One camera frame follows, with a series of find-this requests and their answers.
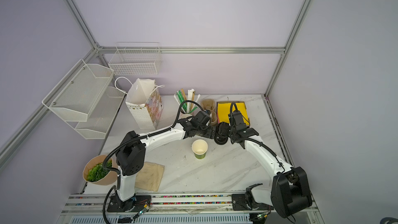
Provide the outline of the black plastic cup lids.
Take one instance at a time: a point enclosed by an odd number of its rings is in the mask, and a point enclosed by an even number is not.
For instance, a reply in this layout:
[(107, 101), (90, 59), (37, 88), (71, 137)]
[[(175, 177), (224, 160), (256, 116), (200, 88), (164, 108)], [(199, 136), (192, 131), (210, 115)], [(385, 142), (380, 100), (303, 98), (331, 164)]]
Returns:
[(225, 145), (230, 137), (230, 125), (221, 122), (216, 126), (214, 140), (218, 145)]

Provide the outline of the green paper cup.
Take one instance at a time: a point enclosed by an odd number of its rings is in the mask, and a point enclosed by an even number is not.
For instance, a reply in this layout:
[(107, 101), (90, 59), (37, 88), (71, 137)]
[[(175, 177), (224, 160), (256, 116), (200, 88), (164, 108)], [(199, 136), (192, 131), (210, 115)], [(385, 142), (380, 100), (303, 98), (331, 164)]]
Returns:
[(192, 151), (197, 159), (204, 159), (208, 150), (208, 144), (204, 140), (196, 140), (192, 144)]

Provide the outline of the cartoon animal paper gift bag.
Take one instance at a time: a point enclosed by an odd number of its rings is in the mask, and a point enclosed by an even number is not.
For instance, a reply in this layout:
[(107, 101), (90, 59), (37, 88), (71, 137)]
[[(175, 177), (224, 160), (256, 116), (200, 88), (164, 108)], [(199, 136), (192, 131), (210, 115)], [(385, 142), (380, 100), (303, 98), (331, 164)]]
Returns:
[(156, 130), (164, 106), (160, 95), (160, 88), (154, 79), (137, 79), (134, 83), (126, 77), (118, 77), (116, 81), (125, 79), (130, 84), (129, 90), (116, 89), (125, 94), (125, 104), (142, 130)]

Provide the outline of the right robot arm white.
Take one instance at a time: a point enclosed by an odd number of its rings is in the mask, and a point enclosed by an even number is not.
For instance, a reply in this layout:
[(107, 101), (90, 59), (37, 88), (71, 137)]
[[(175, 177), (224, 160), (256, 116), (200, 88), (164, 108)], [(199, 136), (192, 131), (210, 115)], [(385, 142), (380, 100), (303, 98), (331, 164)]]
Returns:
[(282, 217), (288, 218), (313, 205), (307, 174), (301, 167), (284, 161), (262, 141), (258, 132), (249, 128), (240, 111), (229, 113), (231, 143), (237, 143), (257, 159), (270, 176), (271, 184), (254, 184), (246, 188), (246, 204), (257, 209), (262, 204), (272, 206)]

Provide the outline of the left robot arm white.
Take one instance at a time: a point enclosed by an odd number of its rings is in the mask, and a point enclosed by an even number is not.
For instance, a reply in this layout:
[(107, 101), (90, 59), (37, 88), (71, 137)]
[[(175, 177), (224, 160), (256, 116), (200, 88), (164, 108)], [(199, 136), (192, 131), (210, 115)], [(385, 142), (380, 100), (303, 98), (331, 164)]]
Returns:
[(144, 167), (146, 152), (174, 141), (194, 136), (213, 139), (216, 127), (210, 125), (211, 117), (200, 111), (189, 118), (176, 119), (170, 127), (157, 131), (126, 134), (121, 144), (104, 159), (102, 168), (117, 174), (117, 184), (109, 190), (105, 203), (108, 212), (138, 212), (140, 206), (148, 205), (149, 197), (137, 197), (135, 193), (136, 174)]

